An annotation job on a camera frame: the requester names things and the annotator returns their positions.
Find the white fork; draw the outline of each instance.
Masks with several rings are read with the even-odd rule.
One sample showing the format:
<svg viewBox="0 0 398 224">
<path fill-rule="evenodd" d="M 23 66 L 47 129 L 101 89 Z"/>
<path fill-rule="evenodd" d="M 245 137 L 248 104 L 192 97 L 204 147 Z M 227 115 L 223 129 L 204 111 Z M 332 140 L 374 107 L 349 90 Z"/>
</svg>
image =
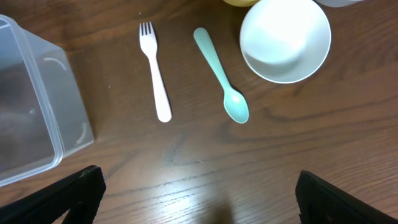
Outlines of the white fork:
<svg viewBox="0 0 398 224">
<path fill-rule="evenodd" d="M 162 75 L 160 74 L 159 65 L 157 64 L 157 41 L 151 22 L 139 24 L 139 43 L 141 50 L 149 60 L 157 117 L 161 122 L 166 123 L 172 119 L 172 111 L 164 88 Z"/>
</svg>

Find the yellow object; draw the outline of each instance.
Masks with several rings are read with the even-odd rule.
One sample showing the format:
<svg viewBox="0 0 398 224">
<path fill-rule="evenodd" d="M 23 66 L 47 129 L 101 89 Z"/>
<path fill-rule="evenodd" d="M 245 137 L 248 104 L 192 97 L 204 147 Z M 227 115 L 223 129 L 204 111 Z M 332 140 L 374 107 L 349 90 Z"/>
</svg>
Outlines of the yellow object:
<svg viewBox="0 0 398 224">
<path fill-rule="evenodd" d="M 248 7 L 254 5 L 258 0 L 224 0 L 228 4 L 238 7 Z"/>
</svg>

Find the bowl rim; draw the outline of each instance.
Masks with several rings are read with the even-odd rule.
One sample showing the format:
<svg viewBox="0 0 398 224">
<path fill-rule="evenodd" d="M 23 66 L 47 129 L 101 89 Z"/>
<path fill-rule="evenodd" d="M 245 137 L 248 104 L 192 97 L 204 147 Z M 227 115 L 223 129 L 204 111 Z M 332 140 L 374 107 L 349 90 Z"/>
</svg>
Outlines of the bowl rim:
<svg viewBox="0 0 398 224">
<path fill-rule="evenodd" d="M 294 81 L 291 81 L 291 82 L 280 82 L 280 81 L 275 81 L 275 80 L 272 80 L 272 79 L 270 79 L 270 78 L 264 77 L 263 75 L 261 75 L 260 73 L 258 73 L 257 71 L 255 71 L 255 69 L 252 68 L 252 66 L 249 64 L 248 60 L 246 59 L 246 56 L 244 55 L 243 48 L 242 48 L 242 29 L 243 29 L 243 25 L 245 24 L 246 19 L 248 18 L 248 15 L 250 14 L 250 12 L 251 12 L 259 3 L 263 2 L 263 1 L 268 1 L 268 0 L 260 0 L 260 1 L 258 1 L 257 3 L 255 3 L 255 5 L 253 5 L 252 8 L 250 8 L 250 10 L 248 11 L 248 13 L 246 13 L 246 15 L 245 15 L 245 17 L 244 17 L 244 19 L 243 19 L 243 21 L 242 21 L 241 29 L 240 29 L 240 31 L 239 31 L 239 47 L 240 47 L 240 49 L 241 49 L 241 53 L 242 53 L 242 56 L 243 56 L 243 59 L 244 59 L 246 65 L 248 65 L 248 67 L 249 67 L 256 75 L 260 76 L 261 78 L 263 78 L 263 79 L 265 79 L 265 80 L 267 80 L 267 81 L 273 82 L 273 83 L 278 83 L 278 84 L 291 84 L 291 83 L 297 83 L 297 82 L 300 82 L 300 81 L 302 81 L 302 80 L 304 80 L 304 79 L 310 77 L 311 75 L 313 75 L 315 72 L 317 72 L 317 71 L 319 70 L 319 68 L 323 65 L 323 63 L 325 63 L 325 60 L 326 60 L 326 58 L 327 58 L 327 56 L 328 56 L 328 54 L 329 54 L 330 47 L 331 47 L 331 27 L 330 27 L 329 19 L 328 19 L 328 17 L 326 16 L 324 10 L 323 10 L 315 1 L 312 1 L 312 0 L 303 0 L 303 1 L 310 1 L 310 2 L 312 2 L 312 4 L 316 5 L 317 10 L 320 10 L 320 11 L 322 12 L 323 19 L 326 21 L 326 24 L 327 24 L 327 26 L 328 26 L 328 38 L 329 38 L 328 50 L 326 51 L 326 54 L 325 54 L 325 56 L 323 57 L 321 63 L 319 64 L 319 66 L 318 66 L 316 69 L 314 69 L 314 71 L 312 71 L 312 72 L 309 73 L 308 75 L 306 75 L 306 76 L 304 76 L 304 77 L 302 77 L 302 78 L 300 78 L 300 79 L 298 79 L 298 80 L 294 80 Z"/>
</svg>

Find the spoon handle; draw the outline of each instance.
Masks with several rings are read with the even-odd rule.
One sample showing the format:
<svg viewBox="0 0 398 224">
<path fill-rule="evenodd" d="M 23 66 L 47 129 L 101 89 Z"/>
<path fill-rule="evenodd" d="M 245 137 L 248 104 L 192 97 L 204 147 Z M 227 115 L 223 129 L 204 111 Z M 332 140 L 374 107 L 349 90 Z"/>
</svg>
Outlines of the spoon handle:
<svg viewBox="0 0 398 224">
<path fill-rule="evenodd" d="M 220 81 L 223 89 L 229 88 L 231 85 L 229 84 L 229 81 L 225 75 L 220 60 L 218 59 L 216 49 L 214 48 L 214 45 L 210 39 L 209 33 L 207 33 L 207 30 L 205 28 L 199 27 L 194 31 L 193 37 L 195 38 L 199 49 L 205 56 L 211 69 L 213 69 L 213 72 L 216 74 L 218 81 Z"/>
</svg>

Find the teal spoon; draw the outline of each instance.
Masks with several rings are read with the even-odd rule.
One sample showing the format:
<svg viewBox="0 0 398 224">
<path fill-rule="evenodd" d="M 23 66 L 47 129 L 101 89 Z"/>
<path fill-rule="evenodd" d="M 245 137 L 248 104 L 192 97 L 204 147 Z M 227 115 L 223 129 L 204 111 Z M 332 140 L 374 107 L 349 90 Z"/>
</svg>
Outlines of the teal spoon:
<svg viewBox="0 0 398 224">
<path fill-rule="evenodd" d="M 226 112 L 237 123 L 246 123 L 249 119 L 248 104 L 242 94 L 234 90 L 229 84 L 209 33 L 207 33 L 206 29 L 200 27 L 194 31 L 193 37 L 224 89 L 224 108 Z"/>
</svg>

